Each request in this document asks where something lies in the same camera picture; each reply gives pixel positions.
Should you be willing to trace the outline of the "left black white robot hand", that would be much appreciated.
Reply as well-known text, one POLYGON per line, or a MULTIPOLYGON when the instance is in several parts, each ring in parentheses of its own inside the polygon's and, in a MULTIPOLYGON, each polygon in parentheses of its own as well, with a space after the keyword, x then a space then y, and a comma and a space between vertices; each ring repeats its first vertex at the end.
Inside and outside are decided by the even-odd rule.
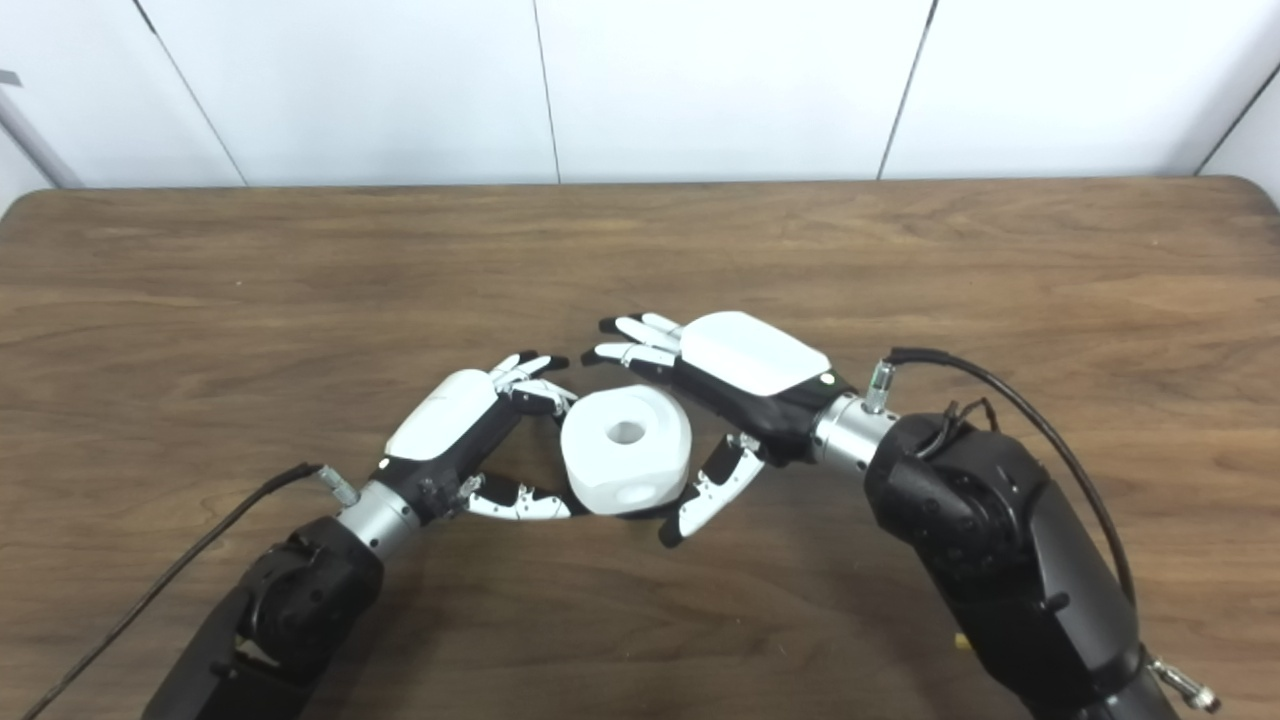
POLYGON ((572 495, 481 469, 524 419, 563 423, 579 397, 544 375, 568 365, 563 356, 522 351, 490 370, 452 373, 387 441, 370 480, 398 496, 420 527, 460 512, 509 521, 588 515, 572 495))

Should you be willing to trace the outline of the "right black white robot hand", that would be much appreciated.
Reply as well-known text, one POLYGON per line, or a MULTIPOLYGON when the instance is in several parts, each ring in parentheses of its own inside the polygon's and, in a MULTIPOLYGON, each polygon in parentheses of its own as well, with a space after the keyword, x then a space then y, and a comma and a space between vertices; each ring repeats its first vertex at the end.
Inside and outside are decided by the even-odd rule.
POLYGON ((608 316, 613 334, 581 356, 585 366, 622 366, 675 389, 731 427, 658 530, 672 550, 733 502, 765 468, 817 460, 819 416, 852 387, 832 361, 794 336, 741 311, 678 324, 655 313, 608 316))

